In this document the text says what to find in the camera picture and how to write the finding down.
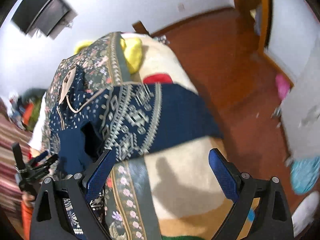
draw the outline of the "wall-mounted television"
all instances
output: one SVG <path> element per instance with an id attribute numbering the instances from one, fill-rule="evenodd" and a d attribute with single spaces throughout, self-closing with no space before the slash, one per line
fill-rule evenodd
<path id="1" fill-rule="evenodd" d="M 44 35 L 48 36 L 69 11 L 69 7 L 63 0 L 52 0 L 36 20 L 35 27 L 41 30 Z"/>
<path id="2" fill-rule="evenodd" d="M 27 34 L 52 0 L 22 0 L 13 15 L 13 22 Z"/>

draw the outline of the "blue mesh pad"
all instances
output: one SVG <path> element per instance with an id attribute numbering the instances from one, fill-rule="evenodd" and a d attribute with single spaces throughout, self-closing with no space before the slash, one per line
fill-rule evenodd
<path id="1" fill-rule="evenodd" d="M 236 182 L 216 154 L 215 149 L 212 149 L 209 152 L 209 165 L 226 198 L 231 199 L 233 203 L 235 203 L 239 198 Z"/>
<path id="2" fill-rule="evenodd" d="M 113 165 L 116 163 L 116 151 L 110 150 L 87 183 L 87 202 L 96 199 L 102 190 Z"/>

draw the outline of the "yellow pillow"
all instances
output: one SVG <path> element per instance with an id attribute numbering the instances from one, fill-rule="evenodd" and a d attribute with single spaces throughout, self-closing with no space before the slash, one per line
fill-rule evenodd
<path id="1" fill-rule="evenodd" d="M 142 41 L 139 38 L 120 39 L 130 74 L 138 72 L 142 61 Z"/>
<path id="2" fill-rule="evenodd" d="M 81 50 L 91 45 L 93 41 L 81 41 L 77 44 L 75 47 L 75 50 L 73 51 L 73 55 L 78 54 Z"/>

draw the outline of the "screw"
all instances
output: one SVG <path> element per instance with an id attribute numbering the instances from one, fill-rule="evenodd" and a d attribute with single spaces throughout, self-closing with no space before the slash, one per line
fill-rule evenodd
<path id="1" fill-rule="evenodd" d="M 273 177 L 273 178 L 272 178 L 272 181 L 273 181 L 274 183 L 278 183 L 278 182 L 279 182 L 279 179 L 278 179 L 277 177 Z"/>
<path id="2" fill-rule="evenodd" d="M 44 179 L 43 182 L 44 182 L 45 184 L 48 184 L 50 181 L 51 181 L 51 178 L 50 178 L 50 177 L 47 177 L 47 178 Z"/>
<path id="3" fill-rule="evenodd" d="M 244 178 L 244 179 L 248 179 L 248 178 L 250 178 L 250 174 L 249 174 L 249 173 L 247 173 L 247 172 L 243 172 L 243 173 L 241 173 L 241 176 L 242 176 L 242 178 Z"/>
<path id="4" fill-rule="evenodd" d="M 82 177 L 82 174 L 81 173 L 76 173 L 75 175 L 73 175 L 73 177 L 75 179 L 80 179 Z"/>

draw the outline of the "baseboard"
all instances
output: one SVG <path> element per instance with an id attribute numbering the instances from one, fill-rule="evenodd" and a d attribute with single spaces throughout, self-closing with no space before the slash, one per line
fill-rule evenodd
<path id="1" fill-rule="evenodd" d="M 282 70 L 282 68 L 279 67 L 279 65 L 273 61 L 273 59 L 271 57 L 269 57 L 265 52 L 261 52 L 258 50 L 258 53 L 260 56 L 262 56 L 264 59 L 266 59 L 272 66 L 273 68 L 281 73 L 285 78 L 286 80 L 290 83 L 290 86 L 293 87 L 294 86 L 294 83 L 293 81 L 288 77 L 288 75 Z"/>
<path id="2" fill-rule="evenodd" d="M 171 31 L 171 30 L 173 30 L 173 29 L 175 29 L 177 27 L 180 27 L 183 24 L 191 22 L 193 20 L 199 19 L 201 17 L 205 17 L 205 16 L 210 15 L 210 14 L 220 13 L 220 12 L 228 11 L 228 10 L 234 10 L 234 8 L 231 7 L 231 6 L 227 6 L 227 7 L 223 7 L 223 8 L 218 8 L 218 9 L 214 9 L 214 10 L 205 11 L 205 12 L 200 13 L 200 14 L 194 14 L 194 15 L 188 17 L 188 18 L 182 19 L 181 21 L 178 21 L 178 22 L 175 22 L 175 23 L 173 23 L 171 25 L 168 25 L 168 26 L 164 27 L 163 29 L 152 33 L 150 36 L 151 37 L 162 36 L 162 35 L 165 35 L 167 32 L 169 32 L 169 31 Z"/>

